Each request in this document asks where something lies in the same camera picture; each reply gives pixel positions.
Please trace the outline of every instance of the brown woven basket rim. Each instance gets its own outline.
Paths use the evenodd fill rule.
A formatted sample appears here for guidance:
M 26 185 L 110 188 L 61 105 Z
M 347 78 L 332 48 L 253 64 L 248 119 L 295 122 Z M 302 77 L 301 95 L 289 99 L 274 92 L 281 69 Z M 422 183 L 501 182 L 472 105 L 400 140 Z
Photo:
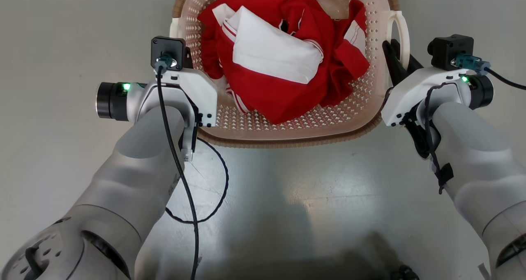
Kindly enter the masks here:
M 388 0 L 389 7 L 391 10 L 400 10 L 400 5 L 398 0 Z M 185 4 L 186 0 L 176 0 L 175 5 L 171 16 L 173 18 L 180 18 L 182 13 L 182 7 Z M 217 138 L 205 132 L 203 129 L 199 129 L 199 137 L 203 140 L 214 144 L 219 145 L 220 147 L 239 147 L 245 149 L 278 149 L 285 147 L 311 147 L 314 145 L 323 145 L 330 143 L 343 142 L 348 140 L 354 140 L 363 136 L 364 134 L 373 130 L 378 124 L 382 122 L 382 117 L 380 111 L 374 116 L 374 118 L 369 121 L 367 124 L 363 125 L 360 129 L 353 130 L 347 133 L 341 133 L 331 136 L 323 136 L 319 138 L 302 138 L 298 140 L 288 140 L 288 141 L 238 141 L 238 140 L 229 140 L 226 138 Z

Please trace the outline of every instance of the red clothing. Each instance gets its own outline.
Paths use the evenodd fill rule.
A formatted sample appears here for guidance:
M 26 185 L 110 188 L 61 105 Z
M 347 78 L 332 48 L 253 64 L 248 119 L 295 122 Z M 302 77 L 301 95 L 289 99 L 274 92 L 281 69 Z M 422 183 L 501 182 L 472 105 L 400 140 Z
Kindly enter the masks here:
M 271 25 L 288 23 L 287 33 L 312 40 L 323 50 L 323 61 L 308 84 L 299 84 L 250 71 L 232 62 L 233 42 L 225 36 L 212 9 L 225 3 L 234 11 L 246 7 Z M 206 27 L 201 41 L 201 60 L 211 78 L 226 77 L 231 89 L 245 103 L 274 124 L 282 123 L 314 108 L 337 105 L 352 93 L 349 82 L 361 77 L 369 63 L 344 34 L 353 20 L 366 29 L 363 3 L 352 0 L 349 18 L 331 20 L 316 0 L 217 0 L 199 15 Z

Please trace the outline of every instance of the shiny floor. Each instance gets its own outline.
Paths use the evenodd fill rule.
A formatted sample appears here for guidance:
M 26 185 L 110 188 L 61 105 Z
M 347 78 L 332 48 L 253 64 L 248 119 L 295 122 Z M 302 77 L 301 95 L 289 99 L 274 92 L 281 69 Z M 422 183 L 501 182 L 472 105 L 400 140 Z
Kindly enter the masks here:
M 99 82 L 152 77 L 150 39 L 168 34 L 175 0 L 0 0 L 0 264 L 62 216 L 129 123 L 98 119 Z M 400 0 L 411 52 L 454 33 L 511 79 L 526 44 L 524 0 Z M 526 96 L 496 83 L 480 113 L 526 163 Z M 299 149 L 218 148 L 227 199 L 200 225 L 198 279 L 384 279 L 400 263 L 423 280 L 481 279 L 485 247 L 403 129 L 380 125 L 355 141 Z M 199 143 L 186 174 L 198 214 L 224 186 Z M 181 186 L 169 208 L 188 218 Z M 139 279 L 188 279 L 192 227 L 163 216 L 137 259 Z

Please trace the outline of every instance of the plastic basket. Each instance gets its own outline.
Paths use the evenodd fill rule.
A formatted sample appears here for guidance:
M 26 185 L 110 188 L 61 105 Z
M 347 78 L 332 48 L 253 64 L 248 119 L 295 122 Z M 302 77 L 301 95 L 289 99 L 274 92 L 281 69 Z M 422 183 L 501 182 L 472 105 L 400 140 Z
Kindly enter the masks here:
M 177 0 L 173 7 L 170 37 L 182 37 L 190 47 L 192 62 L 201 69 L 201 22 L 197 16 L 216 0 Z M 350 84 L 353 94 L 338 106 L 310 110 L 302 117 L 273 125 L 261 114 L 240 113 L 226 94 L 218 94 L 217 126 L 202 128 L 200 136 L 224 147 L 306 147 L 358 138 L 381 122 L 388 71 L 382 43 L 390 39 L 392 22 L 398 22 L 402 56 L 408 59 L 409 41 L 398 0 L 360 0 L 366 7 L 366 58 L 368 72 Z M 318 0 L 331 18 L 347 18 L 350 0 Z

